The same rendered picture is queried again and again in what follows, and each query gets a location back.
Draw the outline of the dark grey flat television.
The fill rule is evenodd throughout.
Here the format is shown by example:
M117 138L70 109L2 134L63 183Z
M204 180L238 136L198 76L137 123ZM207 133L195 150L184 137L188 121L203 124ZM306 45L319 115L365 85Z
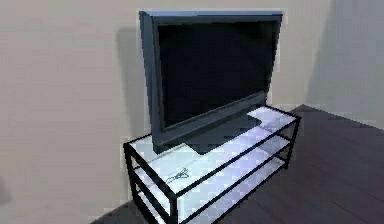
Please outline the dark grey flat television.
M259 125L276 60L280 11L139 13L153 149L199 154Z

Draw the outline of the black framed glass television stand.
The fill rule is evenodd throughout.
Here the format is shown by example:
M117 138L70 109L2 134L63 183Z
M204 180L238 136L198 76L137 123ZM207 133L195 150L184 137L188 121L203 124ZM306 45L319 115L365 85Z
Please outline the black framed glass television stand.
M287 168L300 117L271 106L246 114L261 124L200 155L182 143L153 151L152 136L123 145L133 201L149 224L214 224ZM189 177L166 183L182 168Z

